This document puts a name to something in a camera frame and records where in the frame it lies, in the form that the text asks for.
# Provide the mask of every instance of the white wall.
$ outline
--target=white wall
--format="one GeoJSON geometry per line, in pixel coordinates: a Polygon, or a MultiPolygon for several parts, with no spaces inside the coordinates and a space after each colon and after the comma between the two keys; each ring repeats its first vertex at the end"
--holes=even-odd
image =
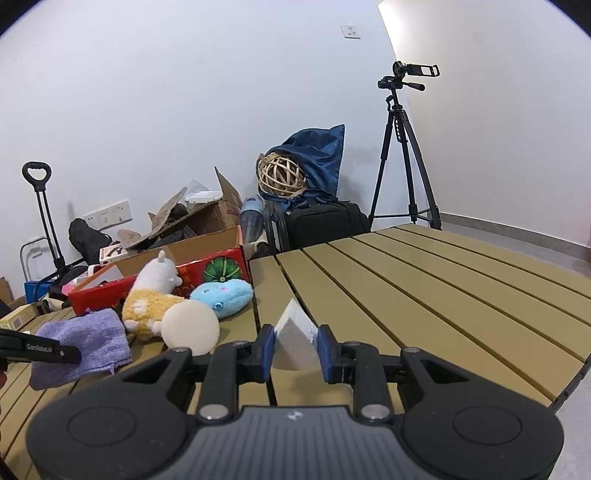
{"type": "MultiPolygon", "coordinates": [[[[393,61],[375,0],[40,2],[0,38],[0,275],[19,292],[18,248],[43,231],[28,160],[53,168],[68,261],[74,216],[129,199],[124,228],[145,232],[189,179],[215,186],[214,166],[252,193],[258,154],[308,127],[345,123],[339,196],[368,212],[393,61]]],[[[396,148],[382,213],[407,208],[403,172],[396,148]]]]}
{"type": "Polygon", "coordinates": [[[545,0],[385,0],[441,211],[589,245],[591,39],[545,0]]]}

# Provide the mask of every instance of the wicker ball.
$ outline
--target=wicker ball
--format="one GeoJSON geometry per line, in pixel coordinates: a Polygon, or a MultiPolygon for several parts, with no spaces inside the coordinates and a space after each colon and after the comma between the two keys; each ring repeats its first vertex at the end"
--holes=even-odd
{"type": "Polygon", "coordinates": [[[256,177],[263,192],[279,197],[293,198],[306,189],[306,178],[298,164],[277,153],[259,155],[256,177]]]}

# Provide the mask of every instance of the purple towel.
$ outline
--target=purple towel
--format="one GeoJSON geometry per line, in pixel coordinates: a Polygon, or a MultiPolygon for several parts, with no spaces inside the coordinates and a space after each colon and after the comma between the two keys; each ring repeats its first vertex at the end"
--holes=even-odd
{"type": "Polygon", "coordinates": [[[37,335],[78,347],[82,362],[79,365],[32,362],[30,385],[33,390],[59,387],[94,372],[114,373],[115,368],[132,361],[123,323],[111,309],[61,322],[47,322],[37,335]]]}

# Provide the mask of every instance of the white container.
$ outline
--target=white container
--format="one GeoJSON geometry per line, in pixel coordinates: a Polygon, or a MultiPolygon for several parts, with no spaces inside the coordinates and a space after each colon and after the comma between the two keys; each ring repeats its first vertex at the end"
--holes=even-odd
{"type": "Polygon", "coordinates": [[[187,203],[209,203],[209,202],[215,202],[217,200],[222,200],[223,198],[223,192],[211,192],[211,191],[206,191],[206,192],[195,192],[192,193],[191,195],[187,195],[185,197],[185,202],[187,203]]]}

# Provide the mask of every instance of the white foam piece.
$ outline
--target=white foam piece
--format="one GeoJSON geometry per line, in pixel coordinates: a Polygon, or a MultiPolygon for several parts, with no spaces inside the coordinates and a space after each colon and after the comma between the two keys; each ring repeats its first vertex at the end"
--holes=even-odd
{"type": "Polygon", "coordinates": [[[275,354],[272,366],[280,370],[319,369],[317,336],[316,325],[292,299],[275,327],[275,354]]]}
{"type": "Polygon", "coordinates": [[[185,346],[193,355],[205,355],[217,344],[220,322],[208,305],[185,300],[164,312],[161,334],[168,348],[185,346]]]}

